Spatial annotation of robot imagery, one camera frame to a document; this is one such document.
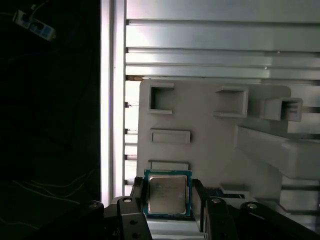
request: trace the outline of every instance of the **silver panel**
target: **silver panel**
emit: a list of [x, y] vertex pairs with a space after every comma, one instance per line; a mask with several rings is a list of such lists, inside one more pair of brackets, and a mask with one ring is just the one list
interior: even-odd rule
[[320, 52], [319, 41], [317, 26], [163, 24], [126, 27], [126, 46], [131, 48]]
[[289, 122], [288, 133], [320, 134], [320, 114], [303, 113], [301, 122]]
[[128, 53], [149, 53], [149, 54], [183, 54], [183, 55], [217, 55], [217, 56], [247, 56], [247, 57], [293, 57], [293, 58], [317, 58], [316, 52], [297, 51], [243, 51], [232, 49], [179, 49], [179, 48], [147, 48], [129, 47]]
[[287, 211], [316, 211], [319, 209], [318, 191], [282, 190], [280, 205]]
[[139, 86], [140, 81], [126, 81], [125, 82], [125, 101], [139, 104]]
[[113, 27], [113, 198], [123, 196], [124, 189], [124, 128], [125, 128], [125, 31], [126, 0], [114, 1]]
[[317, 0], [127, 0], [128, 19], [319, 23], [319, 9]]
[[110, 92], [112, 83], [111, 60], [111, 2], [101, 1], [101, 59], [100, 59], [100, 141], [101, 141], [101, 202], [108, 206], [112, 199], [112, 138], [110, 137]]
[[130, 145], [126, 144], [124, 147], [124, 154], [125, 155], [137, 155], [138, 153], [138, 146], [137, 145]]
[[319, 186], [319, 181], [314, 180], [296, 180], [296, 179], [290, 179], [286, 176], [283, 176], [282, 178], [282, 185], [283, 186]]
[[125, 55], [128, 65], [175, 65], [175, 66], [230, 66], [230, 67], [272, 67], [272, 68], [320, 68], [318, 57], [283, 57], [279, 56], [246, 56], [222, 55], [208, 53], [136, 53]]
[[147, 223], [152, 238], [154, 235], [157, 237], [165, 235], [166, 239], [203, 239], [205, 235], [203, 232], [199, 232], [195, 221], [147, 218]]
[[305, 69], [128, 65], [125, 72], [127, 75], [149, 76], [320, 80], [320, 70]]
[[138, 135], [137, 134], [126, 134], [124, 136], [124, 142], [126, 144], [137, 144], [138, 143]]
[[137, 176], [137, 161], [125, 160], [124, 166], [125, 166], [124, 179], [128, 181], [129, 185], [133, 185], [135, 181], [135, 177]]
[[139, 106], [125, 109], [125, 128], [129, 130], [138, 129]]

